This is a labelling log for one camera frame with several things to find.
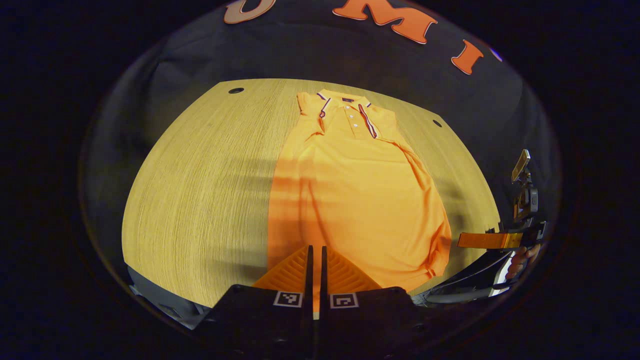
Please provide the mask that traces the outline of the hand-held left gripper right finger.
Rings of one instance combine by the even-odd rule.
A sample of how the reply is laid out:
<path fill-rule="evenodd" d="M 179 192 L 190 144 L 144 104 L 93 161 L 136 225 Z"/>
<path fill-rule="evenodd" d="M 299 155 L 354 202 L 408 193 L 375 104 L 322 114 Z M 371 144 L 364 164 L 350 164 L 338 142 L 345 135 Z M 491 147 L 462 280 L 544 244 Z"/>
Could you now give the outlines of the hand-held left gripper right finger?
<path fill-rule="evenodd" d="M 426 312 L 401 287 L 382 288 L 322 248 L 320 358 L 403 360 L 428 341 Z"/>

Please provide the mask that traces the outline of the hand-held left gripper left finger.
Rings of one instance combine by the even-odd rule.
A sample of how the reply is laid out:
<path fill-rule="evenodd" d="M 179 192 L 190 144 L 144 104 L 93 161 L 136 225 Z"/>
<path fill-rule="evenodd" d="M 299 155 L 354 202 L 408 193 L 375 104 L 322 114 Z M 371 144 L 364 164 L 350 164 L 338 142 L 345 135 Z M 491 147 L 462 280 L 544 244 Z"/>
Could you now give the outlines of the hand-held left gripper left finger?
<path fill-rule="evenodd" d="M 313 282 L 314 251 L 307 246 L 254 285 L 231 285 L 194 337 L 213 360 L 310 360 Z"/>

